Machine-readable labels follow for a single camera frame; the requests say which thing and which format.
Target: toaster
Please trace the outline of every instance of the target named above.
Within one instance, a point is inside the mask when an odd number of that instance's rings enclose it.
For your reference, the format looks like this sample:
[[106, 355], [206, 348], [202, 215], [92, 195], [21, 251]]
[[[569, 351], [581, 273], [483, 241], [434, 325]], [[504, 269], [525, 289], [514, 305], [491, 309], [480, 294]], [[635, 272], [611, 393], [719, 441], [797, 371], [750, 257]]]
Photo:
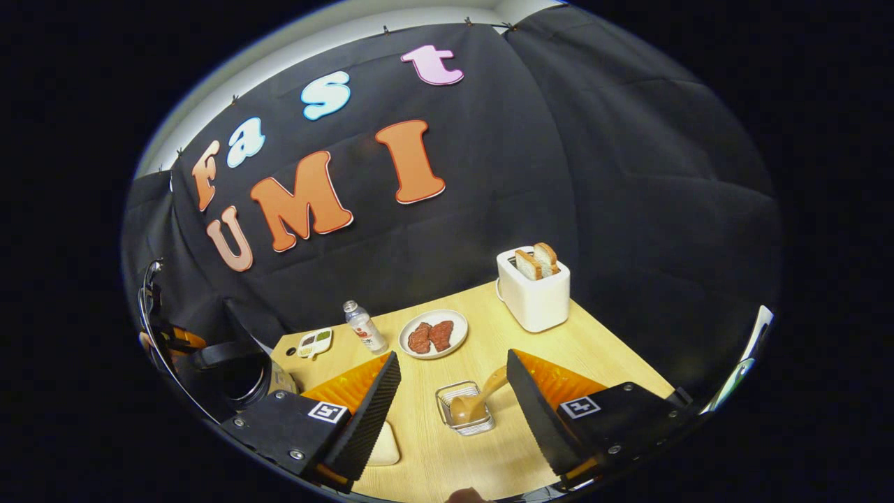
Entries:
[[534, 255], [533, 246], [520, 246], [497, 255], [497, 298], [528, 332], [542, 332], [563, 323], [568, 319], [571, 302], [571, 271], [556, 260], [557, 274], [530, 280], [515, 267], [516, 250]]

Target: spoon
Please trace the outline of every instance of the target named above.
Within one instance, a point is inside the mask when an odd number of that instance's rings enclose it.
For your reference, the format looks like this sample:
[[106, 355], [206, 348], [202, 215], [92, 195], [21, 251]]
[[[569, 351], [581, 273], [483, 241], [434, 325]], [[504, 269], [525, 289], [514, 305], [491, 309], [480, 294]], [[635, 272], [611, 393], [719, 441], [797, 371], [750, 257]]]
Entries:
[[491, 377], [487, 378], [485, 388], [480, 394], [474, 396], [460, 395], [453, 398], [450, 403], [450, 416], [453, 419], [453, 425], [465, 424], [486, 417], [485, 400], [507, 382], [506, 365], [503, 365], [496, 371], [493, 371]]

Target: white plate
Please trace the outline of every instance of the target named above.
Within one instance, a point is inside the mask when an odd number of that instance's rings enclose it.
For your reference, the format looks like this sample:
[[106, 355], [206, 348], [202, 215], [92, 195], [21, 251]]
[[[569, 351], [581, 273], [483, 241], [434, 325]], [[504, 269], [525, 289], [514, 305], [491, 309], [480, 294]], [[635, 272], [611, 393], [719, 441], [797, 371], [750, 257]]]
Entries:
[[[419, 327], [420, 323], [425, 322], [433, 327], [446, 320], [453, 321], [453, 331], [450, 334], [450, 347], [441, 352], [436, 352], [434, 350], [434, 343], [430, 342], [428, 344], [431, 345], [431, 350], [426, 354], [417, 353], [409, 348], [409, 345], [407, 345], [409, 335], [413, 333], [413, 330]], [[447, 354], [456, 351], [456, 348], [460, 347], [462, 341], [466, 340], [467, 333], [468, 321], [465, 316], [449, 309], [436, 309], [434, 311], [424, 312], [404, 325], [398, 341], [400, 342], [401, 349], [404, 353], [420, 360], [433, 360], [434, 358], [441, 358], [442, 356], [446, 356]]]

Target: metal basket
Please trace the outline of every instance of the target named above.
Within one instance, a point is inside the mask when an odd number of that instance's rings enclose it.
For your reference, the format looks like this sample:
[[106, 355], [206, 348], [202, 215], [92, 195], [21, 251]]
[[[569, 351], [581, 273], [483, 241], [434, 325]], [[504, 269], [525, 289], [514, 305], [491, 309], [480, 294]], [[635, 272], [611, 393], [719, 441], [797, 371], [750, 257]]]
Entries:
[[434, 400], [438, 407], [438, 413], [441, 415], [441, 422], [446, 424], [451, 430], [464, 436], [477, 435], [478, 433], [492, 430], [494, 425], [493, 416], [487, 404], [485, 404], [486, 416], [484, 418], [463, 424], [453, 424], [453, 418], [450, 414], [450, 403], [453, 398], [460, 395], [475, 396], [480, 392], [478, 385], [472, 380], [463, 380], [438, 388], [434, 392]]

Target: bottle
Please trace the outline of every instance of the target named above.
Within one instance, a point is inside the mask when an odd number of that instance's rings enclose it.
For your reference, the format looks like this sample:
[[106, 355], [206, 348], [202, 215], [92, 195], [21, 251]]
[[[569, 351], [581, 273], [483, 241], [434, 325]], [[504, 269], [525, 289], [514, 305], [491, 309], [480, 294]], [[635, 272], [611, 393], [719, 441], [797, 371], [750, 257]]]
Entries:
[[367, 310], [358, 306], [355, 301], [347, 301], [342, 308], [345, 313], [344, 319], [348, 321], [348, 324], [354, 329], [354, 333], [360, 337], [360, 341], [369, 351], [373, 354], [382, 354], [388, 351], [388, 341], [379, 333], [379, 329], [369, 318]]

